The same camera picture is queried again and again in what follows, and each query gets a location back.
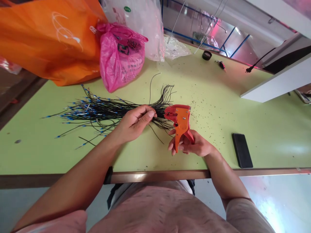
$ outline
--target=person's right hand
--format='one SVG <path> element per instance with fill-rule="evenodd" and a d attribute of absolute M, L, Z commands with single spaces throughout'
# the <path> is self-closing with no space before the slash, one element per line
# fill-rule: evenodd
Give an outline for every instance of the person's right hand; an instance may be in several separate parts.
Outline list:
<path fill-rule="evenodd" d="M 210 144 L 207 140 L 205 140 L 197 131 L 190 129 L 190 132 L 194 137 L 194 144 L 193 145 L 190 144 L 189 139 L 186 136 L 182 135 L 178 149 L 182 150 L 183 153 L 189 154 L 191 152 L 197 154 L 200 157 L 204 157 L 216 150 L 216 148 L 212 144 Z M 176 133 L 175 129 L 168 132 L 169 135 L 175 133 Z M 175 137 L 173 137 L 171 142 L 168 144 L 168 150 L 172 151 L 172 155 L 176 154 Z"/>

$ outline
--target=pink plastic bag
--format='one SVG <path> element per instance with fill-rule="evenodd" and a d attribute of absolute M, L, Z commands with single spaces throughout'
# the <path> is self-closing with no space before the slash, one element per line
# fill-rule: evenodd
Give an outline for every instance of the pink plastic bag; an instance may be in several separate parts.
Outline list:
<path fill-rule="evenodd" d="M 135 79 L 145 61 L 148 39 L 118 23 L 99 24 L 100 75 L 112 93 Z"/>

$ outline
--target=orange plastic bag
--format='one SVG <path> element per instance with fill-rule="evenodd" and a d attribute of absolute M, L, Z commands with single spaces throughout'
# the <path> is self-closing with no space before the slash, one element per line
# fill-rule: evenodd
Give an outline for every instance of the orange plastic bag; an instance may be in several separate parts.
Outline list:
<path fill-rule="evenodd" d="M 100 77 L 98 0 L 37 0 L 0 8 L 0 55 L 57 86 Z"/>

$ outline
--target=power cord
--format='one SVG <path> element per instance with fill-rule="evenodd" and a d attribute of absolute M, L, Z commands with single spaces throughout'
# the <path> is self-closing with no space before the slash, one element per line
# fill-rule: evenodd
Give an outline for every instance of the power cord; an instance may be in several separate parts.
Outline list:
<path fill-rule="evenodd" d="M 271 53 L 273 50 L 275 50 L 276 48 L 271 49 L 269 52 L 267 52 L 265 55 L 263 55 L 262 58 L 260 58 L 253 66 L 249 67 L 246 69 L 245 73 L 251 73 L 252 69 L 254 69 L 254 67 L 257 65 L 258 62 L 260 62 L 261 59 L 263 59 L 266 55 L 268 55 L 269 53 Z"/>

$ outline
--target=black phone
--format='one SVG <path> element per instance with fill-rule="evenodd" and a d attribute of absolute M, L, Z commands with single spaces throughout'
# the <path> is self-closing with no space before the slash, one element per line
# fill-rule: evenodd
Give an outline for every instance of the black phone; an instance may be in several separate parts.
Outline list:
<path fill-rule="evenodd" d="M 249 154 L 244 134 L 232 134 L 234 149 L 236 150 L 236 158 L 240 168 L 252 168 L 253 163 Z"/>

